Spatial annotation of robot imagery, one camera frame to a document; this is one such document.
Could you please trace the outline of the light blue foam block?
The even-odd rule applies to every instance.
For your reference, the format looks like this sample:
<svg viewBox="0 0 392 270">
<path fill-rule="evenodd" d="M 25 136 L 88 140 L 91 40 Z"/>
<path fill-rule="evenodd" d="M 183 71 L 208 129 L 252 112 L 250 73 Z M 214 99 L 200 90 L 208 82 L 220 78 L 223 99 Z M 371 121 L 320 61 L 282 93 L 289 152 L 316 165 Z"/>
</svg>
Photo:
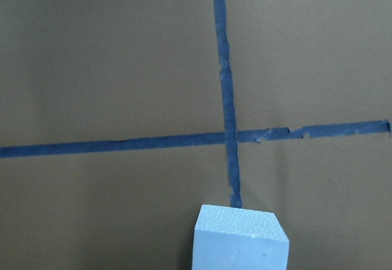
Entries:
<svg viewBox="0 0 392 270">
<path fill-rule="evenodd" d="M 204 204 L 192 269 L 286 269 L 290 241 L 272 212 Z"/>
</svg>

